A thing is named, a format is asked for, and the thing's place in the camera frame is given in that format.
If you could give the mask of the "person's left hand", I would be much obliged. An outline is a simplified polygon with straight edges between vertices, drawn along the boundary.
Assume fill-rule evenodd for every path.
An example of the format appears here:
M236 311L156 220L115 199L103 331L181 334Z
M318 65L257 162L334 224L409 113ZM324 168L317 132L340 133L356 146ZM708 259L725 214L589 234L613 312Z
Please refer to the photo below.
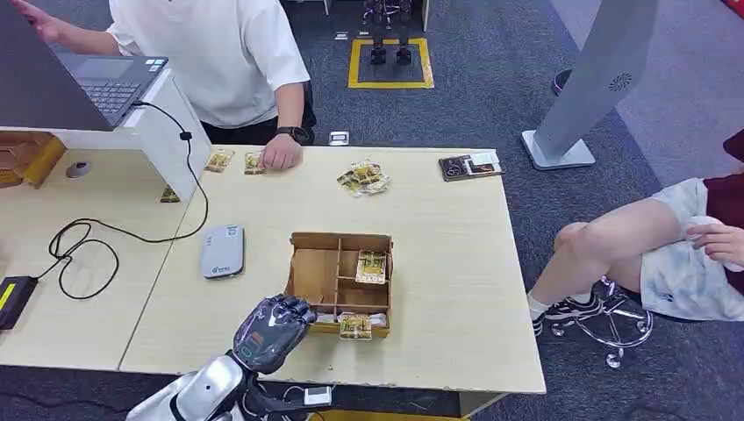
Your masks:
M264 147L260 165L267 169L289 169L302 161L303 147L289 134L277 134Z

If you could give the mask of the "person's right hand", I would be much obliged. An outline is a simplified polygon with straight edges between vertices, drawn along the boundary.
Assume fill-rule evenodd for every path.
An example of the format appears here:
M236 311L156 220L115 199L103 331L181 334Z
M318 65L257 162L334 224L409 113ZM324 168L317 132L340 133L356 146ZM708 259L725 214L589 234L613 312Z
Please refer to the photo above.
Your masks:
M47 42L57 41L61 36L61 21L35 5L24 0L11 0L11 4Z

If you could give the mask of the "seated person's hand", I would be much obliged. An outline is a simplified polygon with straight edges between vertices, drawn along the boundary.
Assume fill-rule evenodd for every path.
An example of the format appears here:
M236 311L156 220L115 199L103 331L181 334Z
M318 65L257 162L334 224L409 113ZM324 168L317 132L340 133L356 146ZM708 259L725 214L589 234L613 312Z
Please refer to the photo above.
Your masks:
M694 225L687 229L696 249L703 248L712 260L743 266L743 229L739 227L708 224Z

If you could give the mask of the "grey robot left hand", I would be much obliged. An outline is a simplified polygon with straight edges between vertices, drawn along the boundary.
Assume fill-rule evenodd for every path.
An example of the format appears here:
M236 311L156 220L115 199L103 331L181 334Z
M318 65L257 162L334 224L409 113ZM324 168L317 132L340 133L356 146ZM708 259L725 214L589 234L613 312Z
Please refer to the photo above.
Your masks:
M303 340L318 314L302 298L279 294L262 299L235 332L231 354L246 369L277 371Z

